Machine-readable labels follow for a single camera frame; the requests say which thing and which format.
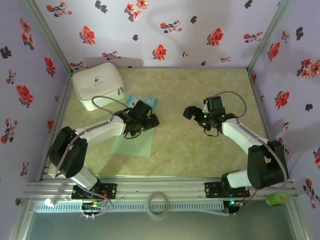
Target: white storage case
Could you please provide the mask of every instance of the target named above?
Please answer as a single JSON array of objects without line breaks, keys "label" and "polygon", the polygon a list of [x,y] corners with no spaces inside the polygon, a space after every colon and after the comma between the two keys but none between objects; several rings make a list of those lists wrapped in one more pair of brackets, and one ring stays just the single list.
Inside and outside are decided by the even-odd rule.
[{"label": "white storage case", "polygon": [[[94,96],[107,96],[120,100],[126,95],[124,82],[118,70],[109,62],[77,72],[73,75],[72,82],[76,95],[88,111],[97,109],[91,102]],[[114,101],[96,98],[94,102],[103,107]]]}]

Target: floral wallpaper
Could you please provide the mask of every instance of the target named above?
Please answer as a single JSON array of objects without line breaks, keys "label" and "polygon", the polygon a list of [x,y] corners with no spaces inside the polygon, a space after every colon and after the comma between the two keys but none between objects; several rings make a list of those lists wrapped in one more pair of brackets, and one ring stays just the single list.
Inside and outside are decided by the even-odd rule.
[{"label": "floral wallpaper", "polygon": [[123,68],[246,68],[279,0],[35,2],[77,71],[105,62]]},{"label": "floral wallpaper", "polygon": [[316,0],[293,1],[251,74],[271,138],[283,146],[313,239],[320,236],[320,31]]},{"label": "floral wallpaper", "polygon": [[68,74],[23,1],[1,1],[0,28],[0,239],[7,240],[27,183],[36,180]]}]

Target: black servo bracket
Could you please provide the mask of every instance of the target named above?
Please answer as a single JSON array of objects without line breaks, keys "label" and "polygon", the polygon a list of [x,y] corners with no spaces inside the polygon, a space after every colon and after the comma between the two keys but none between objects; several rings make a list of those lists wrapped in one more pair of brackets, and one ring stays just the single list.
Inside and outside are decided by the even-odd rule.
[{"label": "black servo bracket", "polygon": [[[117,194],[117,184],[116,183],[101,183],[98,190],[94,191],[102,196],[109,199],[116,199]],[[73,200],[87,200],[87,199],[101,199],[96,195],[91,195],[86,191],[83,191],[77,185],[73,186],[71,199]]]},{"label": "black servo bracket", "polygon": [[205,182],[204,192],[207,199],[243,198],[250,197],[249,189],[245,187],[232,188],[228,192],[223,191],[220,182]]}]

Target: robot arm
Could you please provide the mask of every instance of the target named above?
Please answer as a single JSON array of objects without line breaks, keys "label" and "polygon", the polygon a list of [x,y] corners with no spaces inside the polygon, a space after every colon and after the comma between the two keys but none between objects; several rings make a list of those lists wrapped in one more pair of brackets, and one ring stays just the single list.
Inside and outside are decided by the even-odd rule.
[{"label": "robot arm", "polygon": [[94,126],[97,127],[94,129],[92,129],[94,126],[76,130],[68,126],[64,127],[47,154],[51,163],[57,167],[69,143],[80,135],[74,141],[59,170],[66,178],[96,193],[100,191],[100,181],[84,166],[87,150],[106,139],[122,134],[125,134],[125,138],[130,134],[131,137],[127,139],[136,138],[142,131],[147,131],[160,124],[157,116],[152,114],[152,108],[140,100],[133,108],[115,112],[112,121],[110,120],[109,118],[95,124]]},{"label": "robot arm", "polygon": [[268,151],[266,144],[276,154],[282,163],[287,177],[288,169],[282,144],[278,141],[269,141],[256,135],[243,126],[237,116],[226,113],[220,96],[208,97],[204,101],[204,108],[189,106],[183,116],[197,121],[204,132],[211,128],[217,129],[218,134],[224,134],[238,144],[248,155],[246,170],[229,172],[222,175],[221,188],[228,192],[231,189],[253,186],[262,189],[284,181],[284,174],[275,157]]}]

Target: textured tabletop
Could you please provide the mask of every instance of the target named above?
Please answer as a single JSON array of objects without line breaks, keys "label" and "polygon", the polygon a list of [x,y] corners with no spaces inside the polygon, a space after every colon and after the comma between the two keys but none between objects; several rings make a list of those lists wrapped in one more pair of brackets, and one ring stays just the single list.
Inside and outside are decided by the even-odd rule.
[{"label": "textured tabletop", "polygon": [[[119,68],[127,94],[158,99],[154,113],[160,125],[155,128],[151,157],[113,154],[115,138],[107,139],[88,150],[84,165],[95,175],[103,176],[184,176],[221,177],[222,174],[247,168],[248,156],[224,135],[209,137],[194,120],[183,117],[188,106],[203,107],[203,99],[222,91],[239,93],[247,103],[242,122],[265,136],[258,107],[245,69],[173,69]],[[240,115],[244,106],[237,96],[221,95],[226,112]],[[111,111],[123,109],[111,103]],[[102,110],[87,111],[73,90],[62,127],[83,128],[109,118]]]}]

